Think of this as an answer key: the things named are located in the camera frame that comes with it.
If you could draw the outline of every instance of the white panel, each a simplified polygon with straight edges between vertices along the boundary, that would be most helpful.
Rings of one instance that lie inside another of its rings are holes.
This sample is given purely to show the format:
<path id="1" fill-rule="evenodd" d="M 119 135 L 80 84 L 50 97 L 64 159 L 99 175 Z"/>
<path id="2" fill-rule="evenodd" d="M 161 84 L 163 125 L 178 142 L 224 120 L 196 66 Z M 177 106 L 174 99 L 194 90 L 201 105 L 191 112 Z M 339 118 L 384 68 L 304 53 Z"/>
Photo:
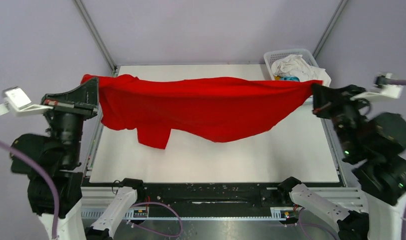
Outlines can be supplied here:
<path id="1" fill-rule="evenodd" d="M 120 68 L 120 74 L 160 82 L 218 76 L 267 80 L 266 72 L 259 64 Z M 91 182 L 135 178 L 148 183 L 261 183 L 289 176 L 338 182 L 321 120 L 312 114 L 311 105 L 299 107 L 268 132 L 227 143 L 172 130 L 162 150 L 138 143 L 136 130 L 104 128 Z"/>
<path id="2" fill-rule="evenodd" d="M 261 63 L 314 51 L 340 0 L 84 0 L 118 65 Z"/>

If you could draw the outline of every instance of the lavender wall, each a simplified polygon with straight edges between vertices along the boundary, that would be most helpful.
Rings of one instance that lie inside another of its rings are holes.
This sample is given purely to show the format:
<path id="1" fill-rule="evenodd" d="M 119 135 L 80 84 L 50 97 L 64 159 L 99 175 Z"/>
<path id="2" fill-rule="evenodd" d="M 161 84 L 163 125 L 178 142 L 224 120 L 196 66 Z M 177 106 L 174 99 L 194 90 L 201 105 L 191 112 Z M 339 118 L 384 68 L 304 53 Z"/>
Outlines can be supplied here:
<path id="1" fill-rule="evenodd" d="M 258 63 L 314 51 L 340 0 L 84 0 L 118 65 Z"/>
<path id="2" fill-rule="evenodd" d="M 351 1 L 316 61 L 327 69 L 333 87 L 368 88 L 378 72 L 406 79 L 406 0 Z M 400 99 L 375 103 L 370 116 L 380 112 L 400 113 L 406 120 L 406 87 Z M 347 176 L 357 184 L 351 173 Z"/>
<path id="3" fill-rule="evenodd" d="M 0 103 L 3 89 L 20 86 L 34 102 L 46 93 L 75 88 L 83 74 L 110 70 L 70 0 L 0 0 Z M 84 126 L 83 150 L 94 122 Z M 43 134 L 42 116 L 0 116 L 0 139 L 12 143 L 24 133 Z M 0 239 L 48 239 L 27 199 L 26 176 L 10 172 L 0 150 Z"/>

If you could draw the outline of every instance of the metal strip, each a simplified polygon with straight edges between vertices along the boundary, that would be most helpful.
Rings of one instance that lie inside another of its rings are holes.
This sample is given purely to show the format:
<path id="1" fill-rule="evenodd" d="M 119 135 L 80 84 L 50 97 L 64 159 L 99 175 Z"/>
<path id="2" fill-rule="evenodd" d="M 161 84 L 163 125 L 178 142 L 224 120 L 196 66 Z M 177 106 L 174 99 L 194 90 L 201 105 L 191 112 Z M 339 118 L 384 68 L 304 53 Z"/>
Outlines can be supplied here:
<path id="1" fill-rule="evenodd" d="M 97 219 L 103 215 L 104 208 L 82 208 L 82 219 Z M 280 217 L 280 210 L 271 208 L 272 216 L 241 216 L 241 217 L 181 217 L 183 221 L 284 221 Z M 130 209 L 125 213 L 123 220 L 143 221 L 143 220 L 163 220 L 174 221 L 176 217 L 133 217 L 134 210 Z"/>
<path id="2" fill-rule="evenodd" d="M 95 25 L 92 22 L 92 19 L 89 16 L 88 11 L 86 10 L 85 5 L 83 4 L 82 0 L 73 0 L 73 3 L 75 4 L 76 8 L 78 9 L 79 14 L 82 16 L 82 19 L 84 20 L 85 25 L 88 27 L 88 30 L 91 32 L 91 35 L 94 38 L 95 43 L 97 44 L 101 53 L 103 54 L 104 59 L 106 60 L 107 64 L 109 65 L 109 67 L 111 68 L 112 71 L 115 71 L 116 64 L 114 63 L 112 57 L 110 56 L 109 51 L 107 50 L 106 46 L 104 45 L 104 42 L 101 39 L 101 36 L 98 33 L 97 29 L 95 28 Z"/>
<path id="3" fill-rule="evenodd" d="M 328 23 L 328 26 L 326 27 L 325 31 L 322 34 L 321 39 L 318 42 L 318 45 L 315 48 L 315 51 L 313 52 L 313 57 L 316 59 L 321 52 L 323 46 L 325 45 L 326 40 L 329 37 L 329 34 L 331 31 L 334 29 L 335 24 L 337 23 L 337 20 L 340 18 L 341 14 L 343 13 L 344 8 L 346 7 L 347 3 L 349 0 L 341 0 L 340 3 L 338 4 L 337 9 L 334 12 L 334 15 L 332 15 L 331 20 Z"/>
<path id="4" fill-rule="evenodd" d="M 120 67 L 117 67 L 113 71 L 113 77 L 117 77 L 119 75 Z M 101 106 L 98 108 L 97 113 L 97 124 L 95 126 L 94 132 L 92 133 L 91 144 L 88 148 L 88 159 L 86 160 L 85 167 L 83 174 L 86 177 L 91 177 L 92 173 L 92 166 L 95 160 L 95 154 L 97 154 L 98 145 L 100 144 L 101 134 L 103 133 L 103 124 L 101 123 L 101 119 L 103 118 L 103 111 L 101 110 Z"/>
<path id="5" fill-rule="evenodd" d="M 321 119 L 322 125 L 324 127 L 325 136 L 328 141 L 329 149 L 331 151 L 332 157 L 337 163 L 337 170 L 340 173 L 341 179 L 343 180 L 344 186 L 348 186 L 346 175 L 344 173 L 343 162 L 344 154 L 341 151 L 341 144 L 335 135 L 334 126 L 331 123 L 331 120 Z"/>

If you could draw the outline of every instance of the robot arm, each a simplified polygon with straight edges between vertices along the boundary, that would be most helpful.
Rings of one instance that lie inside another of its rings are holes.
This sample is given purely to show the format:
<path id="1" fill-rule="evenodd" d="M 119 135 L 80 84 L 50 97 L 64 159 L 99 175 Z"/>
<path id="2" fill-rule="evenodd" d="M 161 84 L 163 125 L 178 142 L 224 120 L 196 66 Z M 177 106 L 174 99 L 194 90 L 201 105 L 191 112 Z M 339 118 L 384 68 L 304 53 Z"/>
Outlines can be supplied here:
<path id="1" fill-rule="evenodd" d="M 43 178 L 16 155 L 11 170 L 30 179 L 28 198 L 32 211 L 39 216 L 49 239 L 53 239 L 53 222 L 57 219 L 58 240 L 112 240 L 125 212 L 139 197 L 143 197 L 141 180 L 126 178 L 119 184 L 115 199 L 103 215 L 89 228 L 83 229 L 81 216 L 82 173 L 71 172 L 80 166 L 83 121 L 93 118 L 98 110 L 98 79 L 92 79 L 76 89 L 59 94 L 46 94 L 41 104 L 32 104 L 18 87 L 3 92 L 0 115 L 15 116 L 43 114 L 49 123 L 50 136 L 24 134 L 12 147 L 38 163 L 51 177 L 59 193 L 59 214 L 54 218 L 54 198 Z"/>
<path id="2" fill-rule="evenodd" d="M 283 201 L 291 201 L 320 217 L 338 232 L 341 240 L 399 240 L 406 206 L 406 122 L 399 114 L 383 112 L 371 120 L 359 110 L 370 101 L 396 99 L 401 86 L 384 84 L 389 75 L 376 80 L 378 91 L 350 85 L 332 89 L 312 86 L 313 113 L 331 119 L 345 158 L 352 165 L 365 161 L 352 172 L 368 201 L 367 213 L 349 211 L 310 191 L 291 177 L 278 189 Z"/>
<path id="3" fill-rule="evenodd" d="M 133 183 L 133 179 L 124 179 Z M 104 213 L 90 227 L 84 230 L 81 215 L 82 202 L 79 200 L 65 218 L 59 218 L 57 232 L 59 240 L 113 240 L 113 236 L 126 211 L 137 200 L 138 192 L 130 186 L 119 188 L 115 199 Z M 43 213 L 39 220 L 44 225 L 49 239 L 52 238 L 53 214 Z"/>

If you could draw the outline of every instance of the white bracket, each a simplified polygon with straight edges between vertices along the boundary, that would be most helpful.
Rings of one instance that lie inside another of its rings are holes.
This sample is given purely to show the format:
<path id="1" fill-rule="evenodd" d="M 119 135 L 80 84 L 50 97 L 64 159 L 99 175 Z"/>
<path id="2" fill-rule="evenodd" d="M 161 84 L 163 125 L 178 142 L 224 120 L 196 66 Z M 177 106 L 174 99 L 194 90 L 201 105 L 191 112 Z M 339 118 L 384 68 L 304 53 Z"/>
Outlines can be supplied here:
<path id="1" fill-rule="evenodd" d="M 124 186 L 119 188 L 116 197 L 104 211 L 103 215 L 91 226 L 95 230 L 104 231 L 108 229 L 109 235 L 113 237 L 126 211 L 136 202 L 137 196 L 137 191 L 131 187 Z"/>
<path id="2" fill-rule="evenodd" d="M 349 215 L 349 209 L 328 201 L 302 183 L 293 187 L 290 198 L 293 203 L 306 208 L 324 220 L 336 232 L 339 231 L 337 221 L 343 220 Z"/>
<path id="3" fill-rule="evenodd" d="M 57 240 L 85 240 L 85 230 L 81 218 L 82 200 L 76 203 L 76 205 L 66 214 L 65 218 L 58 218 L 57 224 Z M 45 227 L 49 239 L 52 238 L 52 225 L 53 214 L 43 213 L 42 216 L 38 216 L 39 220 Z"/>
<path id="4" fill-rule="evenodd" d="M 32 104 L 26 93 L 17 86 L 4 90 L 3 97 L 6 106 L 16 117 L 39 115 L 53 109 L 52 106 Z"/>
<path id="5" fill-rule="evenodd" d="M 373 102 L 389 101 L 398 99 L 403 90 L 403 86 L 400 85 L 384 85 L 383 88 L 374 88 L 371 91 L 362 92 L 356 96 L 353 96 L 351 100 L 366 99 Z"/>

